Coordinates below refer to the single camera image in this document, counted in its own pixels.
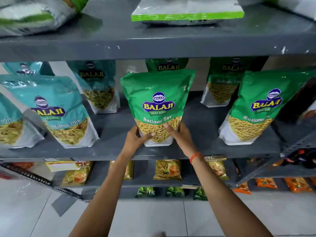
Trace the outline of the person's left hand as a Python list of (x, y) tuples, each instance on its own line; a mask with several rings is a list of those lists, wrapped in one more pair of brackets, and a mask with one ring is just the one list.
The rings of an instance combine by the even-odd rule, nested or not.
[(138, 126), (133, 126), (127, 133), (127, 137), (121, 151), (121, 155), (126, 158), (131, 158), (137, 149), (142, 145), (139, 144), (139, 137), (137, 136)]

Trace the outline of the person's right hand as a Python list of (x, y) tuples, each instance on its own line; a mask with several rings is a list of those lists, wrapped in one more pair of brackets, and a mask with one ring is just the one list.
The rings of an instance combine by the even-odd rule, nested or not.
[(186, 157), (190, 159), (190, 157), (199, 152), (195, 147), (190, 131), (186, 127), (186, 125), (181, 121), (178, 126), (179, 139), (175, 139), (178, 146), (181, 148), (182, 152)]

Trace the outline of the green snack packet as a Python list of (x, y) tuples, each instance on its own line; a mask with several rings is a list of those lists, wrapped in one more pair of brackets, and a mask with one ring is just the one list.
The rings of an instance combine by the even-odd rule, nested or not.
[(173, 71), (186, 68), (189, 58), (145, 59), (148, 72)]
[(247, 71), (239, 86), (238, 98), (219, 128), (226, 145), (249, 145), (273, 122), (316, 70)]
[(227, 106), (241, 78), (255, 56), (212, 57), (201, 103), (210, 107)]
[(129, 72), (120, 79), (140, 135), (155, 133), (144, 143), (146, 147), (169, 146), (173, 143), (174, 138), (163, 124), (178, 129), (195, 74), (193, 69)]

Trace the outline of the person's left forearm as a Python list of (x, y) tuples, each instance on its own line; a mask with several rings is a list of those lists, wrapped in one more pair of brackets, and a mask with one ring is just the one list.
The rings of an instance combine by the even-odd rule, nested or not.
[(108, 237), (132, 154), (120, 153), (68, 237)]

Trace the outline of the person's right forearm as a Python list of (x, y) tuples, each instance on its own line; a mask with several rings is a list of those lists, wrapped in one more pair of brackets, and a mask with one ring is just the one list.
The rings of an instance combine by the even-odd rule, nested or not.
[(204, 156), (192, 166), (225, 237), (273, 237), (267, 227), (216, 175)]

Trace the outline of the orange thread wristband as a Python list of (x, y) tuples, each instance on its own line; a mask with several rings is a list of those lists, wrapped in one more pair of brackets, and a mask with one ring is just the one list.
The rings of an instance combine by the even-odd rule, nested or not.
[(196, 158), (196, 157), (200, 157), (200, 156), (202, 156), (202, 154), (200, 153), (200, 152), (197, 152), (197, 153), (195, 153), (195, 154), (193, 154), (191, 157), (190, 157), (190, 164), (192, 165), (192, 163), (193, 163), (193, 160)]

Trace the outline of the yellow snack packet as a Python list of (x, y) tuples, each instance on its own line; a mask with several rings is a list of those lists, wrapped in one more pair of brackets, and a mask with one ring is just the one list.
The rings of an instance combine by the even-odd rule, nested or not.
[(76, 161), (76, 170), (69, 170), (66, 172), (61, 187), (74, 187), (85, 185), (91, 170), (94, 165), (94, 161)]
[[(111, 168), (113, 167), (115, 163), (115, 160), (111, 160), (109, 162), (109, 169), (108, 169), (108, 172), (111, 170)], [(133, 176), (134, 176), (134, 161), (131, 160), (128, 162), (127, 164), (127, 167), (126, 167), (126, 170), (125, 170), (125, 175), (124, 175), (124, 181), (129, 181), (129, 180), (132, 180), (133, 179)]]
[(229, 176), (227, 175), (224, 160), (207, 160), (208, 165), (213, 169), (216, 175), (223, 181), (228, 181)]
[(179, 180), (182, 181), (181, 162), (176, 159), (156, 160), (154, 180)]

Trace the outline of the small dark green packet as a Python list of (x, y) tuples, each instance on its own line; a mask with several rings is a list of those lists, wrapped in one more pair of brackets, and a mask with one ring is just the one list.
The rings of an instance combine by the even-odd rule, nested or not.
[(168, 187), (165, 191), (165, 196), (183, 198), (185, 197), (185, 191), (181, 187)]
[(193, 200), (208, 201), (205, 191), (201, 186), (195, 189)]
[(155, 187), (139, 187), (135, 198), (156, 198)]

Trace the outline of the teal snack packet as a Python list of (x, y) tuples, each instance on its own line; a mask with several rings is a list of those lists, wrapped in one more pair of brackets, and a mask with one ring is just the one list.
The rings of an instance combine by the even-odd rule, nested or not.
[(48, 62), (8, 62), (2, 65), (9, 74), (54, 76)]
[(64, 148), (92, 147), (99, 139), (80, 92), (69, 77), (0, 75), (0, 84), (38, 114)]
[(0, 149), (34, 147), (44, 135), (0, 93)]
[(94, 114), (116, 113), (120, 97), (116, 88), (115, 60), (67, 61)]

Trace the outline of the grey metal shelf rack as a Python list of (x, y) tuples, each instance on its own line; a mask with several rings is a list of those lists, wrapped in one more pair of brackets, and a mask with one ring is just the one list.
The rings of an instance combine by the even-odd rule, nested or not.
[[(31, 36), (0, 38), (0, 61), (66, 61), (86, 59), (145, 59), (150, 57), (212, 56), (281, 56), (316, 54), (316, 22), (265, 4), (243, 7), (242, 19), (225, 20), (214, 26), (149, 27), (131, 21), (131, 13), (140, 0), (91, 0), (82, 16), (72, 20), (55, 32)], [(280, 139), (268, 127), (253, 144), (228, 146), (215, 136), (217, 127), (228, 113), (227, 107), (209, 110), (198, 102), (202, 91), (189, 94), (184, 120), (196, 139), (197, 147), (207, 155), (226, 155), (227, 158), (277, 155)], [(123, 96), (122, 109), (114, 117), (93, 117), (101, 138), (93, 147), (64, 149), (48, 136), (33, 148), (3, 150), (0, 154), (0, 173), (24, 177), (29, 181), (64, 192), (88, 202), (93, 197), (106, 173), (109, 160), (116, 158), (124, 144), (125, 134), (133, 126), (132, 115)], [(10, 162), (42, 161), (45, 157), (59, 160), (96, 161), (82, 195), (63, 190), (61, 173), (49, 181), (30, 171), (13, 167)], [(233, 174), (231, 186), (239, 177), (233, 162), (228, 161)]]

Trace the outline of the yellow shelf price label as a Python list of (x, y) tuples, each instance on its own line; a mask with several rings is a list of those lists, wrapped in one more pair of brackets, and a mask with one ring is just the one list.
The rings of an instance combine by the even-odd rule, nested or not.
[(78, 166), (75, 163), (75, 161), (69, 158), (63, 160), (47, 158), (44, 160), (50, 172), (70, 171), (78, 169)]

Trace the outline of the orange snack packet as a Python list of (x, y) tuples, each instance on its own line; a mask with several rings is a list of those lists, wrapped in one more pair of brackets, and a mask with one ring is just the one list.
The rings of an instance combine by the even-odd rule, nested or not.
[(34, 162), (13, 162), (11, 165), (28, 170), (29, 168), (33, 167)]
[(256, 178), (256, 185), (257, 187), (264, 187), (278, 190), (278, 186), (276, 185), (273, 178)]
[(294, 193), (299, 193), (302, 191), (313, 192), (312, 188), (303, 177), (284, 178), (284, 181), (286, 182), (290, 191)]
[(236, 188), (233, 189), (233, 191), (235, 193), (242, 193), (242, 194), (252, 195), (247, 181), (244, 182), (244, 183), (241, 183), (240, 185), (238, 185)]

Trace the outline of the white and green packet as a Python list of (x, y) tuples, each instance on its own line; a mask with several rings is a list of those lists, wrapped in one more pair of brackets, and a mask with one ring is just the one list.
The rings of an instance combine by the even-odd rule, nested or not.
[(209, 25), (243, 17), (238, 0), (141, 0), (131, 14), (133, 22), (168, 26)]
[(89, 0), (0, 0), (0, 38), (55, 31)]

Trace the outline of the grey slotted side rack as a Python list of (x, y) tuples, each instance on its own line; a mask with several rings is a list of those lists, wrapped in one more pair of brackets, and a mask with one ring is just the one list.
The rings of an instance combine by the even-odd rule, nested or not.
[(316, 177), (316, 168), (306, 168), (303, 164), (273, 166), (277, 161), (299, 149), (316, 151), (316, 115), (301, 119), (295, 124), (275, 120), (272, 127), (281, 141), (281, 150), (275, 156), (266, 154), (264, 157), (261, 155), (258, 160), (253, 162), (241, 158), (236, 159), (240, 177), (235, 187), (246, 181), (250, 181), (249, 186), (254, 187), (255, 181), (251, 179), (268, 177), (275, 179), (276, 183), (283, 188), (285, 185), (283, 178)]

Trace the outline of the dark multicolour packet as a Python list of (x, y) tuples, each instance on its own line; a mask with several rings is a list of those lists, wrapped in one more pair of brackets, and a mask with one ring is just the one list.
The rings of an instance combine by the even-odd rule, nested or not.
[(316, 148), (298, 149), (285, 156), (281, 165), (295, 165), (314, 169), (316, 168)]

